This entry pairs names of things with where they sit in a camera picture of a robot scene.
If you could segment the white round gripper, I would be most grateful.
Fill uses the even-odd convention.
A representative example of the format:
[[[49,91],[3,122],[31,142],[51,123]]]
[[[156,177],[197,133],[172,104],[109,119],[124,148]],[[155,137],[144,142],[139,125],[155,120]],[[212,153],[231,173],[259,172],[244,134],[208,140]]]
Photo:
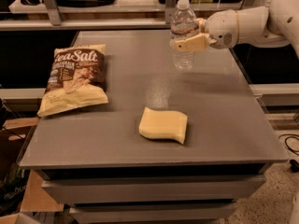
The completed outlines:
[[[171,37],[170,48],[178,52],[199,52],[209,46],[214,49],[229,49],[238,40],[238,17],[234,10],[216,12],[207,20],[196,19],[201,33],[193,36]]]

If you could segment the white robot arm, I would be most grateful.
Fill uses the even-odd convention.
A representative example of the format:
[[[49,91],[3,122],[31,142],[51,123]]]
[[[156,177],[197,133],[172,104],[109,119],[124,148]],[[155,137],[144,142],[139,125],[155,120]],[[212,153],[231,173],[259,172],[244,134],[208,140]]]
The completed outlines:
[[[224,10],[196,20],[198,31],[170,42],[175,51],[228,49],[239,44],[299,47],[298,0],[272,0],[267,7]],[[269,183],[221,224],[299,224],[298,191],[285,164],[267,171]]]

